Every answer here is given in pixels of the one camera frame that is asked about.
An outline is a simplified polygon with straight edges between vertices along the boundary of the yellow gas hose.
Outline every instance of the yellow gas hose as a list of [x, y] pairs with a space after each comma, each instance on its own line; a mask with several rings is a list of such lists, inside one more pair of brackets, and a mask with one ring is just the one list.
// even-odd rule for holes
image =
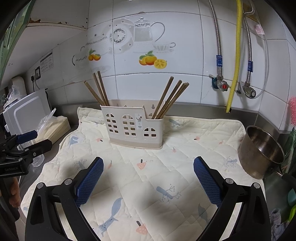
[[237, 32], [236, 32], [236, 42], [235, 42], [235, 69], [234, 76], [231, 84], [231, 89], [227, 101], [226, 113], [229, 113], [230, 107], [233, 100], [233, 95], [235, 92], [235, 87], [237, 85], [237, 80], [239, 77], [239, 62], [240, 62], [240, 43], [241, 43], [241, 29], [242, 29], [242, 2], [237, 0]]

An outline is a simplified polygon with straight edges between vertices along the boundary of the quilted mat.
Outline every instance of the quilted mat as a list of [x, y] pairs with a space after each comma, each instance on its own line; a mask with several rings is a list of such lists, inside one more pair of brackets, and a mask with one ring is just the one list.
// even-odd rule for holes
[[[110, 143], [100, 110], [79, 107], [77, 113], [78, 129], [63, 139], [56, 157], [25, 194], [25, 216], [39, 182], [61, 184], [96, 156], [104, 160], [104, 171], [81, 210], [102, 241], [196, 241], [217, 209], [194, 173], [197, 156], [224, 178], [241, 185], [259, 182], [264, 191], [263, 181], [240, 165], [238, 147], [245, 129], [237, 120], [165, 116], [163, 148], [151, 150]], [[239, 208], [221, 239], [231, 233]], [[76, 240], [61, 206], [57, 209], [68, 238]]]

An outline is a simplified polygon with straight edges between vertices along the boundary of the person's hand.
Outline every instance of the person's hand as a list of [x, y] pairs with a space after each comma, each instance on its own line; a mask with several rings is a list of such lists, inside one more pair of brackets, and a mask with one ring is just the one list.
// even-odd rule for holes
[[13, 207], [19, 207], [20, 206], [20, 187], [18, 185], [18, 181], [16, 177], [14, 177], [14, 182], [11, 185], [10, 192], [12, 194], [12, 197], [9, 198], [9, 203]]

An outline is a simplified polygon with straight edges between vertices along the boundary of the chopstick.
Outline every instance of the chopstick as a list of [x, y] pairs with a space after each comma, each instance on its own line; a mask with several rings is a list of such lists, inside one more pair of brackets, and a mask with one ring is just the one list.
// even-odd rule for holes
[[89, 91], [92, 93], [92, 95], [96, 98], [96, 100], [97, 100], [101, 105], [105, 105], [104, 102], [100, 99], [100, 97], [96, 94], [96, 92], [94, 91], [94, 89], [89, 85], [89, 83], [87, 83], [86, 81], [84, 81], [84, 84], [85, 84], [86, 87], [89, 89]]
[[160, 112], [158, 113], [158, 115], [156, 116], [156, 119], [159, 119], [160, 116], [162, 115], [162, 113], [164, 112], [165, 108], [168, 106], [170, 100], [172, 99], [172, 97], [174, 96], [174, 94], [176, 93], [176, 91], [178, 90], [179, 86], [182, 84], [182, 80], [179, 80], [176, 84], [176, 86], [174, 87], [172, 93], [170, 94], [170, 96], [168, 97], [168, 99], [166, 100], [165, 104], [163, 105], [163, 107], [161, 108]]
[[104, 98], [105, 98], [105, 102], [106, 102], [107, 106], [110, 106], [100, 71], [98, 71], [98, 77], [99, 77], [99, 80], [100, 80], [100, 83], [101, 83], [101, 87], [102, 87], [103, 95], [104, 95]]
[[172, 107], [174, 102], [179, 98], [179, 96], [184, 92], [184, 90], [189, 86], [189, 83], [184, 83], [178, 90], [178, 92], [175, 94], [175, 96], [172, 98], [166, 109], [163, 111], [159, 119], [162, 119], [164, 115], [167, 113], [167, 111]]
[[158, 112], [158, 110], [159, 110], [159, 108], [160, 108], [160, 106], [161, 106], [161, 104], [162, 104], [162, 102], [163, 102], [163, 100], [164, 100], [167, 92], [168, 92], [168, 89], [170, 88], [170, 85], [173, 82], [173, 79], [174, 79], [174, 77], [171, 76], [170, 79], [169, 79], [169, 81], [168, 81], [168, 83], [167, 83], [167, 85], [166, 85], [166, 87], [165, 87], [165, 90], [163, 91], [163, 94], [162, 94], [162, 96], [161, 96], [161, 98], [159, 100], [159, 103], [158, 103], [158, 105], [157, 105], [157, 107], [156, 107], [156, 109], [155, 109], [155, 111], [153, 113], [152, 119], [154, 119], [155, 116], [157, 115], [157, 112]]
[[104, 95], [103, 95], [103, 92], [101, 90], [101, 87], [99, 85], [98, 79], [96, 78], [96, 73], [93, 73], [93, 76], [94, 76], [94, 81], [96, 82], [96, 86], [98, 87], [100, 96], [102, 98], [102, 101], [103, 101], [104, 105], [107, 105], [106, 100], [105, 100]]

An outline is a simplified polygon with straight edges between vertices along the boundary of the metal bowl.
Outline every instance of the metal bowl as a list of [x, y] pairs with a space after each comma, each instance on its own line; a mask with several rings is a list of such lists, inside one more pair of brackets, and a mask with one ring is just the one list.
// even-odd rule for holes
[[284, 161], [284, 152], [279, 143], [257, 126], [248, 126], [239, 148], [239, 161], [253, 178], [264, 175]]

